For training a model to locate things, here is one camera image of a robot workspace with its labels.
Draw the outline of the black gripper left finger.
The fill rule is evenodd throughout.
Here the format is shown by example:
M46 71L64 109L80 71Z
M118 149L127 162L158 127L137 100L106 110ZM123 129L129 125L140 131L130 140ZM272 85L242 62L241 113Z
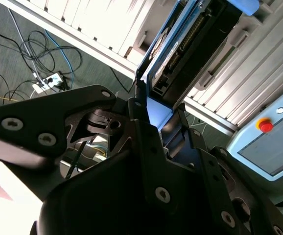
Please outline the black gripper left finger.
M151 149L164 156L148 105L143 86L124 100L92 85L1 106L0 160L50 176L68 147L97 134L109 136L108 159Z

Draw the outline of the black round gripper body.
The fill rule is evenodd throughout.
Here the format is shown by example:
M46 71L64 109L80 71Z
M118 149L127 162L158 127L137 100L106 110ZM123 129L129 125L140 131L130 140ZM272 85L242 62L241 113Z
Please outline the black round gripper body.
M196 170L151 149L117 154L57 186L39 235L211 235L220 214Z

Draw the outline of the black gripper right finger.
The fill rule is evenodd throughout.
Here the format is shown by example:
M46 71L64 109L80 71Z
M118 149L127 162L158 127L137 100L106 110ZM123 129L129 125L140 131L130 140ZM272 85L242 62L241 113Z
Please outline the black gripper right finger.
M198 175L198 198L205 235L283 235L283 214L221 147L206 148L202 134L189 127L185 110L174 112L174 126L185 142L173 160Z

